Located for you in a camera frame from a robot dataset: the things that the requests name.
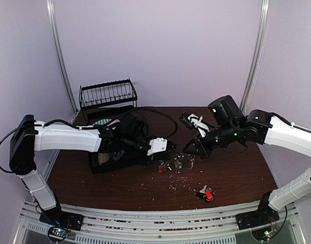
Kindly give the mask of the silver key with ring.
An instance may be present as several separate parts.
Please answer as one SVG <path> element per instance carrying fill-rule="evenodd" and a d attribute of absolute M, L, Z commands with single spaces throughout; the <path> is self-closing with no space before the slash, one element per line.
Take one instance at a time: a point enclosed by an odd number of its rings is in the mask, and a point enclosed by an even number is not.
<path fill-rule="evenodd" d="M 195 162 L 195 155 L 188 155 L 188 161 L 189 161 L 189 170 L 192 170 L 193 166 L 194 166 L 194 162 Z"/>

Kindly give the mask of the keyring with green tag keys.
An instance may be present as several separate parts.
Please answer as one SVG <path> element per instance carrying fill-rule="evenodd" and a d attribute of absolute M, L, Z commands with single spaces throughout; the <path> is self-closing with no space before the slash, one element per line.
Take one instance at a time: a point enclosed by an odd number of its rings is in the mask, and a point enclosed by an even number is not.
<path fill-rule="evenodd" d="M 176 154 L 172 159 L 160 160 L 158 166 L 158 173 L 164 173 L 165 171 L 181 170 L 184 160 L 183 154 Z"/>

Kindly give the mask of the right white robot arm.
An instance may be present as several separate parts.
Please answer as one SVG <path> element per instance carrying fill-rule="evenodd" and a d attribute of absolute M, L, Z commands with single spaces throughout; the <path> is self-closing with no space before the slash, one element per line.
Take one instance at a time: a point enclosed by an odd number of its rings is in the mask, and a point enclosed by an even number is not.
<path fill-rule="evenodd" d="M 233 142 L 246 145 L 248 141 L 283 147 L 311 158 L 311 130 L 289 122 L 282 116 L 263 110 L 244 115 L 230 95 L 211 102 L 207 108 L 214 116 L 217 127 L 195 114 L 183 113 L 180 121 L 190 130 L 198 130 L 183 148 L 185 154 L 208 158 L 213 150 L 225 148 Z M 283 207 L 311 193 L 311 166 L 285 186 L 262 196 L 253 219 L 265 224 Z"/>

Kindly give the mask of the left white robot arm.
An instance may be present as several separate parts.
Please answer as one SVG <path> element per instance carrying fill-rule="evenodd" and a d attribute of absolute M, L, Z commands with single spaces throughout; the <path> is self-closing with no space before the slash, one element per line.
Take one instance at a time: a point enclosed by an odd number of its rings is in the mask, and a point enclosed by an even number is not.
<path fill-rule="evenodd" d="M 12 133 L 9 167 L 27 186 L 47 219 L 60 226 L 66 221 L 66 214 L 39 171 L 35 152 L 58 149 L 102 154 L 128 151 L 143 158 L 175 152 L 176 143 L 168 138 L 146 137 L 146 123 L 146 119 L 136 113 L 89 126 L 75 126 L 62 119 L 43 122 L 28 114 Z"/>

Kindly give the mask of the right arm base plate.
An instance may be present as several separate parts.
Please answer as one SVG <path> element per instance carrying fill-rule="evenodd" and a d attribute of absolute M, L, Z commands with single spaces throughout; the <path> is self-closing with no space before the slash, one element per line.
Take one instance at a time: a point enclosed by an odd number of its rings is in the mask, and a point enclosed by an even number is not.
<path fill-rule="evenodd" d="M 250 211 L 236 215 L 239 230 L 270 224 L 272 220 L 279 220 L 278 213 Z"/>

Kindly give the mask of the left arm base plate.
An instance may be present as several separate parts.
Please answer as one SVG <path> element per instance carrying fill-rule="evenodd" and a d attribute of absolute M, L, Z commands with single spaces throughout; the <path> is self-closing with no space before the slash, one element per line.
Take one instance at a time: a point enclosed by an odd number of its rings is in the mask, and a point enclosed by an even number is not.
<path fill-rule="evenodd" d="M 60 212 L 45 211 L 39 217 L 39 221 L 42 223 L 76 231 L 81 230 L 83 219 L 83 215 L 62 210 Z"/>

